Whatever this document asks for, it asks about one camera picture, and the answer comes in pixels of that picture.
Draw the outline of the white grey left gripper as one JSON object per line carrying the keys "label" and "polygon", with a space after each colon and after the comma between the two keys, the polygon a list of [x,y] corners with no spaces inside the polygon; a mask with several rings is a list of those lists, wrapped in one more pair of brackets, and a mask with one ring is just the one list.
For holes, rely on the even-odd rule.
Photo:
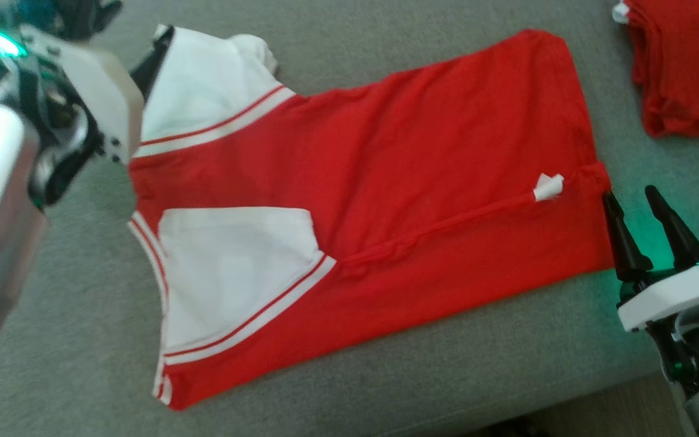
{"label": "white grey left gripper", "polygon": [[37,208],[61,200],[94,155],[129,161],[140,144],[145,101],[172,44],[158,30],[130,72],[92,38],[120,1],[8,1],[0,6],[0,105],[36,130],[27,185]]}

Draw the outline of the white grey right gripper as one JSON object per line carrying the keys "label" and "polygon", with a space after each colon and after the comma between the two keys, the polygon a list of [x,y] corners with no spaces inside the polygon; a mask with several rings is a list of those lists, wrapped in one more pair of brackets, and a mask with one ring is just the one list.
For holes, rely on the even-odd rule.
{"label": "white grey right gripper", "polygon": [[644,194],[664,229],[675,270],[652,271],[618,199],[605,193],[614,270],[622,281],[618,315],[627,332],[643,330],[652,338],[669,382],[699,384],[699,239],[656,186],[646,186]]}

